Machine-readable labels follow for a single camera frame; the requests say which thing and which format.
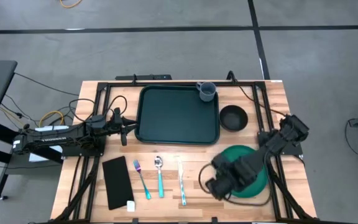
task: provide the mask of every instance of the wooden table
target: wooden table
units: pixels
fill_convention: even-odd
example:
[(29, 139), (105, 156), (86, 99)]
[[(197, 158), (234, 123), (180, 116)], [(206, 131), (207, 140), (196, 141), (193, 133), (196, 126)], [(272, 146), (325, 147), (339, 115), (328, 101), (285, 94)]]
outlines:
[[(266, 81), (265, 83), (271, 109), (282, 113), (289, 113), (283, 83), (281, 81)], [(98, 82), (95, 81), (83, 82), (80, 98), (94, 100), (97, 84)], [(117, 95), (125, 96), (128, 101), (128, 108), (124, 113), (124, 116), (129, 119), (136, 119), (139, 93), (141, 89), (142, 87), (114, 87), (111, 90), (109, 99), (112, 100), (114, 96)], [(250, 97), (252, 97), (252, 90), (250, 87), (245, 86), (243, 89)], [(133, 218), (139, 218), (140, 222), (210, 222), (211, 217), (217, 217), (220, 222), (275, 220), (271, 201), (263, 207), (233, 205), (215, 200), (211, 195), (204, 193), (198, 185), (198, 172), (201, 167), (204, 164), (209, 163), (216, 154), (223, 151), (225, 148), (235, 144), (242, 144), (258, 149), (256, 135), (259, 131), (259, 126), (257, 124), (254, 103), (248, 100), (238, 87), (218, 87), (218, 94), (219, 109), (227, 105), (241, 106), (248, 113), (249, 122), (245, 129), (236, 133), (230, 133), (221, 128), (219, 141), (212, 146), (143, 144), (136, 139), (134, 132), (128, 134), (127, 146), (121, 146), (119, 135), (112, 135), (107, 138), (106, 149), (104, 155), (101, 157), (101, 163), (119, 156), (126, 157), (132, 189), (134, 191), (136, 211), (127, 212), (126, 207), (115, 210), (108, 209), (103, 168), (100, 163), (91, 216), (92, 222), (131, 222)], [(261, 97), (260, 102), (263, 102), (262, 94), (259, 94), (259, 96)], [(103, 105), (103, 101), (100, 103), (99, 113), (101, 113), (101, 105)], [(117, 106), (123, 108), (124, 101), (117, 100), (114, 102), (113, 108)], [(79, 101), (76, 114), (80, 118), (85, 119), (92, 113), (92, 110), (92, 103)], [(262, 116), (264, 117), (265, 127), (267, 127), (267, 121), (263, 112)], [(272, 116), (274, 125), (277, 128), (278, 122), (282, 116), (275, 113), (273, 113)], [(164, 198), (158, 197), (157, 170), (154, 166), (154, 157), (157, 155), (161, 156), (164, 161), (162, 167)], [(187, 201), (186, 206), (181, 205), (177, 167), (178, 157), (183, 161), (183, 179)], [(149, 188), (152, 195), (151, 200), (147, 200), (145, 197), (142, 182), (132, 165), (134, 159), (137, 159), (142, 166), (142, 173), (146, 186)], [(69, 157), (63, 163), (51, 218), (57, 217), (67, 206), (76, 161), (77, 157)], [(303, 164), (293, 156), (282, 156), (282, 161), (289, 191), (305, 211), (315, 217), (316, 213)], [(89, 161), (88, 171), (91, 169), (91, 165), (92, 161)], [(80, 172), (81, 166), (78, 168), (73, 195), (78, 186)], [(201, 177), (202, 181), (206, 181), (212, 175), (213, 170), (206, 169)], [(283, 205), (282, 195), (278, 189), (277, 192), (280, 210), (284, 217), (285, 207)], [(263, 202), (268, 196), (269, 187), (267, 185), (264, 191), (254, 198), (235, 198), (233, 200), (238, 200), (240, 202)], [(85, 216), (87, 199), (88, 193), (85, 192), (81, 203), (80, 218)]]

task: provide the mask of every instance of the concrete floor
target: concrete floor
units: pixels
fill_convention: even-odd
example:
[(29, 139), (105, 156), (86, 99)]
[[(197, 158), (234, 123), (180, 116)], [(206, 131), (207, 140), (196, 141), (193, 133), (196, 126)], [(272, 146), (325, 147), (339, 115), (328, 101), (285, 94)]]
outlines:
[[(358, 25), (358, 1), (258, 0), (255, 8), (260, 26)], [(0, 29), (206, 25), (251, 25), (247, 1), (84, 0), (64, 9), (54, 0), (0, 0)], [(271, 78), (284, 80), (291, 112), (311, 128), (302, 146), (318, 216), (358, 223), (358, 156), (344, 141), (346, 120), (358, 116), (358, 30), (261, 34)], [(0, 35), (0, 59), (17, 60), (16, 72), (74, 93), (82, 80), (133, 73), (221, 79), (233, 70), (240, 79), (262, 79), (252, 31)], [(37, 119), (73, 99), (40, 88), (15, 77), (7, 94)], [(0, 123), (14, 129), (1, 114)], [(358, 129), (349, 130), (349, 140), (358, 150)], [(10, 176), (0, 223), (46, 221), (59, 175)]]

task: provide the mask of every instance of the butter knife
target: butter knife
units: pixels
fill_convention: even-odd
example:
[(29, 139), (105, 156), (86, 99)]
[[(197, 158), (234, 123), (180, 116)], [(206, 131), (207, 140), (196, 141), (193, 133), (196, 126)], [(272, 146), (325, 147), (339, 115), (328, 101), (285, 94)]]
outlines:
[(180, 180), (181, 204), (186, 205), (185, 188), (183, 186), (183, 165), (181, 164), (180, 159), (178, 159), (178, 172)]

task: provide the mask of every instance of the green bowl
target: green bowl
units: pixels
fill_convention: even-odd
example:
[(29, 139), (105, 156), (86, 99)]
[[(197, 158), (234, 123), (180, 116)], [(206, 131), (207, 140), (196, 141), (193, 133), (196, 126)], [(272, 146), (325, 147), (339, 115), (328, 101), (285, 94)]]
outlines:
[[(222, 153), (230, 162), (234, 162), (238, 157), (253, 153), (255, 150), (248, 146), (230, 146)], [(232, 195), (239, 198), (250, 198), (258, 195), (263, 191), (267, 183), (267, 173), (265, 166), (259, 172), (254, 183), (245, 188), (242, 192), (232, 191)]]

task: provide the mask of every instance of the teal-handled fork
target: teal-handled fork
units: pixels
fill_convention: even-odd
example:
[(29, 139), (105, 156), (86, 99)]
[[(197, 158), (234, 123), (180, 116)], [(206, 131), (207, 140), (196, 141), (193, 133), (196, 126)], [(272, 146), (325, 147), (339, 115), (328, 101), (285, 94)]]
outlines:
[(135, 169), (136, 171), (139, 173), (140, 175), (140, 179), (142, 180), (142, 184), (143, 184), (143, 187), (144, 187), (144, 192), (146, 193), (146, 198), (147, 199), (151, 199), (152, 196), (150, 195), (150, 192), (149, 190), (147, 190), (147, 187), (146, 185), (144, 184), (144, 180), (143, 180), (143, 176), (142, 176), (142, 169), (140, 168), (140, 164), (139, 164), (139, 161), (137, 159), (134, 160), (134, 165), (135, 165)]

